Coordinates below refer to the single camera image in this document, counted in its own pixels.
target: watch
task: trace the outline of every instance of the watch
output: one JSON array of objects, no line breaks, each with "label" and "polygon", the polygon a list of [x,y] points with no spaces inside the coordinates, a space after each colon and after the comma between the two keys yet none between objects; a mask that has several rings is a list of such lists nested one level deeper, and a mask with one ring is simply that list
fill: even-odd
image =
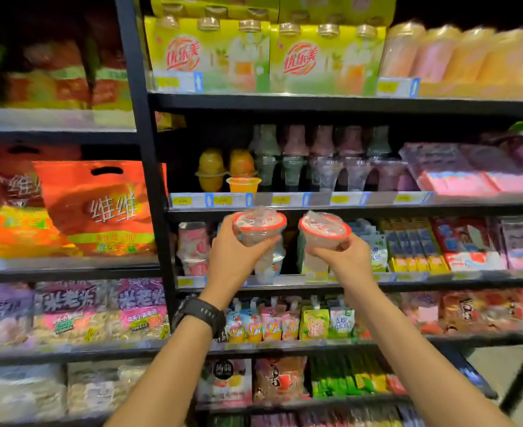
[{"label": "watch", "polygon": [[182,303],[180,303],[172,319],[173,330],[177,329],[178,324],[186,315],[194,316],[210,325],[215,339],[220,337],[222,330],[224,330],[224,312],[218,310],[212,304],[198,299],[195,294],[187,296]]}]

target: floor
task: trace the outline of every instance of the floor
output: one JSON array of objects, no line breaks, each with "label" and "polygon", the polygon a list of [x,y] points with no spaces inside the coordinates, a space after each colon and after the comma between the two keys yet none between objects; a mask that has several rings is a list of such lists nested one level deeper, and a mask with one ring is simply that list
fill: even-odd
[{"label": "floor", "polygon": [[[469,361],[502,398],[523,362],[523,346],[479,348]],[[513,419],[523,427],[523,401]]]}]

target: orange bag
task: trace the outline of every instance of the orange bag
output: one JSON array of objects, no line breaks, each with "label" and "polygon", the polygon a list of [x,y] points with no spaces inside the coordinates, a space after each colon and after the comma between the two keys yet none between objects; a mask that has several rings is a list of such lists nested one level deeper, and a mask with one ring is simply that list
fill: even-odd
[{"label": "orange bag", "polygon": [[34,168],[52,221],[85,255],[156,251],[141,162],[34,162]]},{"label": "orange bag", "polygon": [[81,254],[54,227],[32,159],[79,159],[79,147],[0,147],[0,258]]}]

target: forearm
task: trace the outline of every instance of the forearm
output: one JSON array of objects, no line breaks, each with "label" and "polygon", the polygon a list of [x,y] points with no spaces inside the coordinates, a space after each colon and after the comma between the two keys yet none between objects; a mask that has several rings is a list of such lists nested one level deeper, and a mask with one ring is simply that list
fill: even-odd
[{"label": "forearm", "polygon": [[430,427],[514,425],[472,385],[374,283],[348,285],[347,299],[368,327]]},{"label": "forearm", "polygon": [[212,328],[186,316],[107,427],[179,427],[190,406]]}]

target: red rimmed lid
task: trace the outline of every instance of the red rimmed lid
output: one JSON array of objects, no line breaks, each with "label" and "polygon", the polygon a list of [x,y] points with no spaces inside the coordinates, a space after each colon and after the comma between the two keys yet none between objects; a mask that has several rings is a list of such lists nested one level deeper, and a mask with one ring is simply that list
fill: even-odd
[{"label": "red rimmed lid", "polygon": [[301,217],[299,227],[311,235],[333,240],[344,240],[352,233],[340,217],[329,213],[309,212]]},{"label": "red rimmed lid", "polygon": [[287,225],[287,217],[271,208],[258,207],[237,213],[233,223],[240,230],[274,230]]}]

